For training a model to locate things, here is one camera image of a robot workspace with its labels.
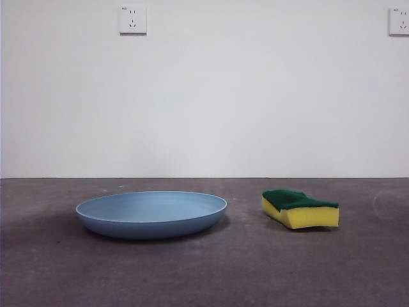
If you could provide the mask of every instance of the gray floor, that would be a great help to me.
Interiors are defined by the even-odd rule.
[[[1,306],[409,306],[409,178],[8,179],[1,181]],[[341,204],[339,228],[291,231],[266,189]],[[81,201],[146,190],[227,199],[212,228],[179,239],[108,239]]]

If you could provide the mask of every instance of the blue plate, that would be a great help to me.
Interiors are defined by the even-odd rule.
[[[122,239],[163,239],[199,232],[215,224],[227,201],[182,191],[116,194],[80,203],[75,211],[93,232]]]

